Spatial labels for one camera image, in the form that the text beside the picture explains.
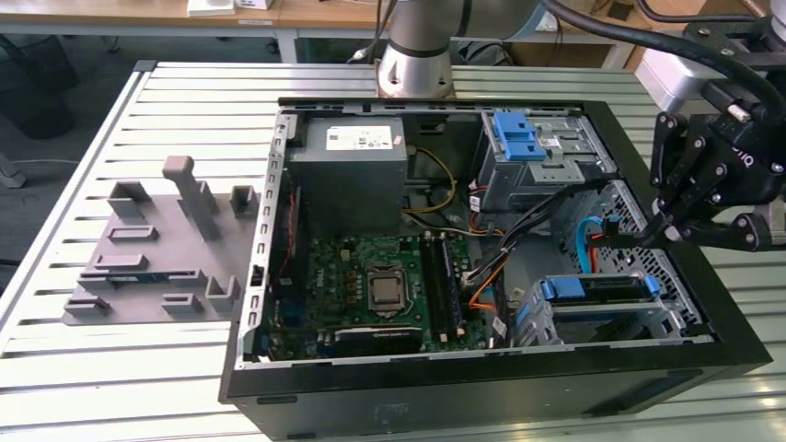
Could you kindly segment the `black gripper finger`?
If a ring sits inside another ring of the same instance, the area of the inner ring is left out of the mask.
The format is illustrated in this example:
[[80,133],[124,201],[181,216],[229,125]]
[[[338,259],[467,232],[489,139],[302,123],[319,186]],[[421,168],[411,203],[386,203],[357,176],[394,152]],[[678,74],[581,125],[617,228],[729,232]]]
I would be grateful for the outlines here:
[[672,213],[664,214],[666,238],[673,242],[690,242],[698,246],[748,252],[770,251],[773,235],[762,215],[742,213],[730,223],[712,219],[680,219]]
[[712,224],[717,213],[712,193],[729,177],[717,158],[713,115],[662,111],[656,116],[650,184],[657,188],[654,217],[636,235],[641,247],[664,247],[689,239],[689,229]]

